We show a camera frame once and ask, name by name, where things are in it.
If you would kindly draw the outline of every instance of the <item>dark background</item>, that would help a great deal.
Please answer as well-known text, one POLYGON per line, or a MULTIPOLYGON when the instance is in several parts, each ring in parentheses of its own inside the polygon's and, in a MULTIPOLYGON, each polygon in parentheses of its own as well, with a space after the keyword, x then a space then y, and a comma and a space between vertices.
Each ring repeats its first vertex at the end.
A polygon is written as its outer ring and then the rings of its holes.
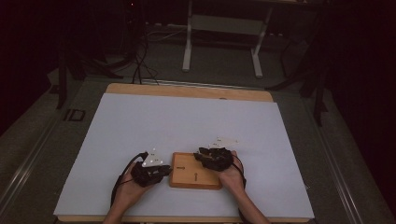
MULTIPOLYGON (((147 1, 147 20, 183 24, 186 2, 147 1)), ((97 4, 105 6, 108 1, 97 4)), ((106 24, 108 20, 94 21, 96 26, 93 25, 91 10, 88 1, 0 2, 0 134, 49 89, 47 73, 58 67, 60 36, 75 37, 93 56, 114 47, 98 39, 98 27, 119 29, 114 32, 120 32, 121 28, 106 24)), ((235 8, 228 10, 235 13, 235 8)), ((332 91, 363 158, 396 216, 395 11, 393 1, 365 0, 357 1, 352 10, 330 14, 316 37, 321 49, 316 53, 323 56, 323 52, 332 52, 326 87, 332 91)), ((112 24, 122 20, 118 16, 112 24)), ((277 20, 270 22, 270 28, 287 32, 287 26, 282 26, 280 21, 282 13, 278 11, 277 20)))

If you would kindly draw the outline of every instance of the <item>small wooden block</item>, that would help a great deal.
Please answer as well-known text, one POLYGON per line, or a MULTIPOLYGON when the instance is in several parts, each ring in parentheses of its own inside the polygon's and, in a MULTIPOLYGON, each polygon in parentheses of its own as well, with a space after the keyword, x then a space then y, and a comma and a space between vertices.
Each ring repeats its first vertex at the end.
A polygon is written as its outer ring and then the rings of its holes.
POLYGON ((193 153, 175 152, 172 160, 173 171, 169 178, 172 188, 221 189, 218 177, 204 168, 193 153))

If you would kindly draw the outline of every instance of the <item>floor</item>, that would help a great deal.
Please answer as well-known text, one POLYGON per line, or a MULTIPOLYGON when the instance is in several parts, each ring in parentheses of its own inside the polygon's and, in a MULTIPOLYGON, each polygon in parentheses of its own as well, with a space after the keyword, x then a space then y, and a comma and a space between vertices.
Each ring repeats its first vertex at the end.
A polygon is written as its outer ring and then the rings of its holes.
MULTIPOLYGON (((185 33, 183 28, 166 29, 164 32, 169 32, 166 35, 148 30, 147 55, 142 63, 144 84, 263 91, 285 80, 279 59, 287 41, 282 37, 268 36, 264 40, 260 53, 264 78, 257 79, 247 46, 207 41, 201 34, 195 34, 191 70, 182 72, 185 33)), ((120 68, 115 73, 124 79, 114 80, 87 68, 89 75, 84 81, 69 79, 69 97, 63 109, 56 110, 57 95, 46 92, 8 129, 0 139, 0 191, 5 193, 0 204, 6 205, 0 210, 0 223, 56 220, 53 209, 106 86, 111 82, 131 82, 135 69, 135 63, 120 68), (64 121, 68 108, 83 109, 86 117, 81 122, 64 121)), ((57 73, 55 70, 49 77, 56 77, 57 73)), ((300 87, 301 83, 295 83, 272 94, 316 216, 309 223, 395 223, 332 100, 332 93, 325 92, 328 112, 322 113, 323 126, 319 127, 312 118, 315 99, 302 98, 298 93, 300 87)))

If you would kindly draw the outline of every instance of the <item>hand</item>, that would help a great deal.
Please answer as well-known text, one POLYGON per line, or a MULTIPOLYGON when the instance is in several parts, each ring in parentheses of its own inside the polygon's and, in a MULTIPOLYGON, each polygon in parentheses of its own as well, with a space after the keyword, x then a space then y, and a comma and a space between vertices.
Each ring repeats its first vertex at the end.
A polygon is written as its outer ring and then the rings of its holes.
MULTIPOLYGON (((233 154, 233 164, 235 164, 240 170, 242 170, 242 164, 240 160, 236 158, 236 151, 232 151, 231 153, 233 154)), ((231 193, 235 194, 241 191, 245 191, 243 177, 233 165, 224 171, 213 172, 219 177, 221 184, 231 193)))
POLYGON ((120 223, 126 210, 136 204, 142 195, 153 187, 151 185, 142 188, 132 180, 131 171, 134 165, 135 163, 132 163, 122 177, 121 183, 123 184, 117 187, 113 205, 108 211, 104 223, 120 223))

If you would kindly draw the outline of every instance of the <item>white tabletop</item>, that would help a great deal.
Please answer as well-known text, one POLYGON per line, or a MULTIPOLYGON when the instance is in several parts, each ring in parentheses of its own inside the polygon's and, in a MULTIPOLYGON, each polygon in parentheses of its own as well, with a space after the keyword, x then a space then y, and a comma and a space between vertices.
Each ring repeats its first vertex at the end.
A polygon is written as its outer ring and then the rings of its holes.
MULTIPOLYGON (((238 140, 228 149, 237 151, 247 193, 270 220, 314 217, 276 103, 114 93, 99 104, 54 215, 103 217, 135 155, 156 148, 171 164, 173 152, 195 152, 218 136, 238 140)), ((168 177, 125 215, 238 217, 225 189, 174 189, 168 177)))

